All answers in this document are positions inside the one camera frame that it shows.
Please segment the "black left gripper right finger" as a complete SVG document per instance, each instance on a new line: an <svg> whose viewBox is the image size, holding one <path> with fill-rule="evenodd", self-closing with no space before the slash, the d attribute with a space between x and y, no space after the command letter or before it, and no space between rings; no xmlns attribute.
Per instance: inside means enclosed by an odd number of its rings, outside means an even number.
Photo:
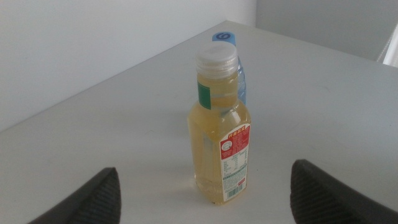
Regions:
<svg viewBox="0 0 398 224"><path fill-rule="evenodd" d="M290 208L296 223L397 223L396 211L305 159L292 165Z"/></svg>

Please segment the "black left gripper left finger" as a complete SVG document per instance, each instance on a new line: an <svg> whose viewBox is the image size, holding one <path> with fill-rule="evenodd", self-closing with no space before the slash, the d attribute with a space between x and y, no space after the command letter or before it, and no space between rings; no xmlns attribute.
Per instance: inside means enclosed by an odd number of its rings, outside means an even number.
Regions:
<svg viewBox="0 0 398 224"><path fill-rule="evenodd" d="M37 224L118 224L120 219L121 188L118 172L114 167L107 167L31 222Z"/></svg>

